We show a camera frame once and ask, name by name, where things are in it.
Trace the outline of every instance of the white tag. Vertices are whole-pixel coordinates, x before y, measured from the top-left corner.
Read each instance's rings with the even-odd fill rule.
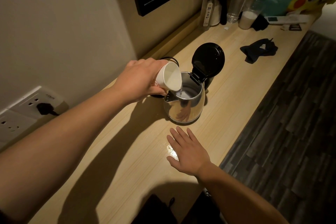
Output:
[[[203,27],[207,27],[208,24],[209,24],[211,10],[212,10],[212,3],[208,3],[207,9],[205,11],[205,17],[204,17]]]

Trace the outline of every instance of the kettle body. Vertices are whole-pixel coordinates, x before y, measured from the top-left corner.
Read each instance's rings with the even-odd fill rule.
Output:
[[[190,72],[182,72],[182,87],[169,91],[164,98],[164,109],[175,123],[189,124],[201,115],[205,102],[204,83],[192,79]]]

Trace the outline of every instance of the stainless steel kettle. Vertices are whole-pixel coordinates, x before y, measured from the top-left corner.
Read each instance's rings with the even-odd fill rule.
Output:
[[[191,60],[192,72],[182,72],[182,87],[169,91],[164,98],[164,109],[169,118],[180,124],[189,124],[199,118],[205,101],[205,90],[223,68],[225,56],[215,43],[202,44]]]

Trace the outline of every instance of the black kettle lid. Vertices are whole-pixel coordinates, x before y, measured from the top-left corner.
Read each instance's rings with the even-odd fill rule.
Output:
[[[192,56],[192,74],[199,82],[217,75],[223,68],[225,56],[222,48],[215,43],[205,43]]]

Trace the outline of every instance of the white paper cup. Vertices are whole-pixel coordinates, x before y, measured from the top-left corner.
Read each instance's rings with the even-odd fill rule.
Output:
[[[178,65],[172,61],[164,65],[153,80],[152,86],[178,91],[182,87],[182,76]]]

